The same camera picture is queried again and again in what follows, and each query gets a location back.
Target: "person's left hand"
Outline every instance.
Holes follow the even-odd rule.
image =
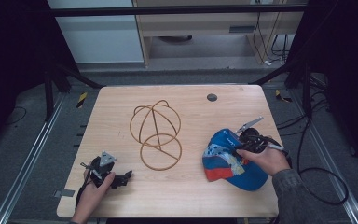
[[[88,169],[84,172],[84,178],[87,177]],[[106,192],[111,189],[110,185],[112,184],[115,178],[115,172],[110,173],[101,184],[100,187],[96,187],[94,182],[87,180],[88,185],[83,190],[83,193],[80,196],[79,203],[75,210],[71,221],[81,224],[87,223],[91,214],[94,212],[95,208],[97,208],[98,204],[100,204],[103,196]]]

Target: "copper wire frame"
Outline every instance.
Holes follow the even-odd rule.
[[[179,128],[178,128],[178,130],[176,130],[176,128],[175,128],[175,126],[173,125],[173,123],[172,123],[165,115],[163,115],[160,111],[158,111],[158,110],[155,108],[157,105],[158,105],[158,106],[165,106],[165,107],[169,108],[171,111],[173,111],[173,112],[176,114],[176,116],[177,116],[177,118],[178,118],[178,120],[179,120]],[[139,135],[138,135],[138,138],[137,138],[137,137],[135,136],[135,134],[133,133],[133,131],[132,131],[132,122],[133,122],[134,118],[136,117],[136,115],[137,115],[140,111],[142,111],[142,110],[144,110],[144,109],[149,109],[149,111],[146,113],[146,115],[145,115],[145,117],[144,117],[144,119],[143,119],[143,121],[142,121],[140,130],[139,130]],[[145,121],[146,121],[146,119],[148,118],[148,116],[150,115],[150,113],[152,113],[152,115],[153,115],[153,121],[154,121],[155,129],[156,129],[156,134],[153,134],[153,135],[147,137],[144,141],[142,141],[142,140],[141,140],[142,130],[143,130],[144,126],[145,126]],[[175,135],[170,134],[170,133],[160,133],[160,132],[158,131],[158,125],[157,125],[157,122],[156,122],[156,113],[158,113],[159,115],[161,115],[163,118],[165,118],[165,119],[170,123],[170,125],[172,126],[172,128],[173,128],[173,130],[174,130],[174,132],[175,132]],[[135,107],[135,109],[133,110],[133,116],[132,116],[131,121],[130,121],[130,132],[131,132],[132,137],[133,137],[138,143],[142,144],[141,150],[140,150],[140,156],[141,156],[141,160],[142,160],[142,162],[144,163],[145,166],[147,166],[148,168],[150,168],[150,169],[152,169],[152,170],[163,171],[163,170],[171,169],[174,165],[176,165],[177,162],[179,162],[180,158],[182,157],[182,145],[180,144],[180,142],[179,142],[179,140],[176,138],[176,136],[179,134],[179,131],[180,131],[180,129],[181,129],[181,126],[182,126],[182,121],[181,121],[181,119],[180,119],[180,117],[179,117],[179,114],[178,114],[174,109],[172,109],[172,108],[170,107],[170,105],[168,104],[168,102],[167,102],[166,100],[160,100],[160,101],[156,102],[156,103],[153,104],[153,105],[139,105],[139,106]],[[161,143],[160,137],[161,137],[162,135],[169,136],[171,139],[169,139],[169,140],[166,141],[166,142]],[[153,137],[156,137],[156,138],[158,139],[158,143],[155,144],[155,145],[152,145],[152,144],[149,144],[149,143],[148,143],[148,140],[152,139]],[[172,140],[175,140],[175,141],[178,143],[178,145],[179,145],[179,156],[178,156],[178,157],[176,157],[176,156],[174,156],[174,155],[172,155],[172,154],[170,154],[170,153],[168,153],[168,152],[166,152],[166,151],[164,151],[164,150],[162,149],[162,146],[167,145],[167,144],[170,143]],[[166,155],[168,155],[168,156],[174,158],[174,159],[176,160],[176,162],[174,162],[173,164],[171,164],[171,165],[169,165],[169,166],[167,166],[167,167],[162,167],[162,168],[154,167],[154,166],[148,164],[148,163],[145,161],[145,158],[144,158],[144,155],[143,155],[144,147],[152,147],[152,148],[155,148],[155,149],[159,150],[160,152],[162,152],[162,153],[164,153],[164,154],[166,154]]]

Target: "black hole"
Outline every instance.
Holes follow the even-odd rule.
[[[214,102],[214,101],[217,100],[217,96],[215,94],[213,94],[213,93],[208,94],[208,96],[206,98],[211,102]]]

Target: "wall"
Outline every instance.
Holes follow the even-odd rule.
[[[48,0],[51,8],[132,7],[131,0]],[[134,16],[57,18],[77,64],[143,63]]]

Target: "aluminum rail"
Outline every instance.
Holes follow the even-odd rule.
[[[21,167],[21,170],[19,171],[19,174],[16,177],[16,180],[11,186],[10,191],[8,192],[5,200],[2,202],[0,206],[0,224],[7,223],[11,212],[13,211],[13,208],[17,203],[17,200],[20,198],[22,190],[24,189],[31,172],[34,169],[34,165],[36,164],[37,158],[39,157],[40,152],[42,151],[43,146],[48,139],[48,135],[50,134],[50,131],[54,126],[58,115],[60,114],[65,96],[66,93],[60,93],[58,95],[57,103],[55,105],[55,112],[52,114],[51,118],[43,125],[42,130],[34,141],[34,145],[31,148],[27,159],[25,160],[24,164]]]

